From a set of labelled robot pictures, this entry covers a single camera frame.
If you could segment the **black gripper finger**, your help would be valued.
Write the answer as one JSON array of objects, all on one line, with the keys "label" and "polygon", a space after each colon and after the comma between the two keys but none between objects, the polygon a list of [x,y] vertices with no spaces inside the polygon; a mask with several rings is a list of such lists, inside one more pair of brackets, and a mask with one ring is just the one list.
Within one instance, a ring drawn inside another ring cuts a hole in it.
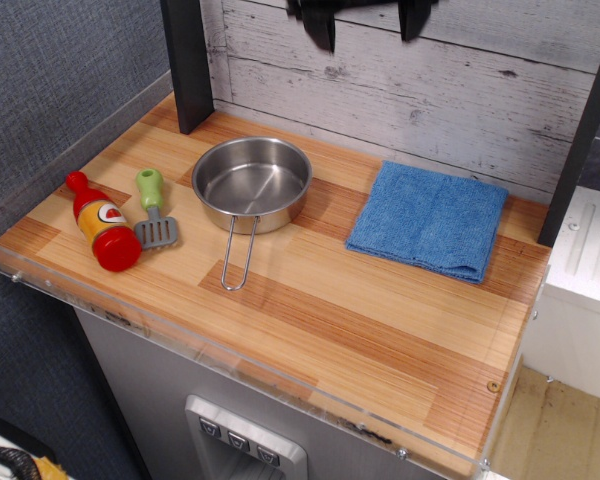
[{"label": "black gripper finger", "polygon": [[335,11],[333,1],[287,1],[289,16],[301,21],[315,45],[329,53],[335,50]]},{"label": "black gripper finger", "polygon": [[438,0],[399,0],[401,39],[410,42],[419,37]]}]

